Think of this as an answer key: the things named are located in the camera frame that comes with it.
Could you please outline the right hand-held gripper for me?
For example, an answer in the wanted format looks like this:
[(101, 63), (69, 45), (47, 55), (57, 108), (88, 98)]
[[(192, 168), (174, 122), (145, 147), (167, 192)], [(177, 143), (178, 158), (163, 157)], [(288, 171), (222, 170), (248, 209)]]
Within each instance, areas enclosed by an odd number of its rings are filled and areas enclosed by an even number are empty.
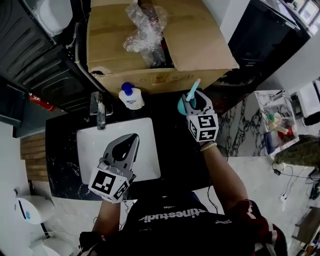
[(187, 101), (183, 95), (183, 106), (187, 113), (187, 126), (197, 142), (215, 141), (219, 131), (218, 115), (212, 101), (201, 91), (195, 90), (194, 98)]

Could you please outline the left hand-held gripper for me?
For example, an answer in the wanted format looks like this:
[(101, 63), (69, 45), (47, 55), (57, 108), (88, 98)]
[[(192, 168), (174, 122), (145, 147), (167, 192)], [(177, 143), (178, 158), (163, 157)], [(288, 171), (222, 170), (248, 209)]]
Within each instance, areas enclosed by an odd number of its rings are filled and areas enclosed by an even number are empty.
[(88, 188), (103, 200), (117, 204), (134, 179), (133, 170), (139, 149), (138, 134), (131, 133), (110, 142), (97, 167), (92, 170)]

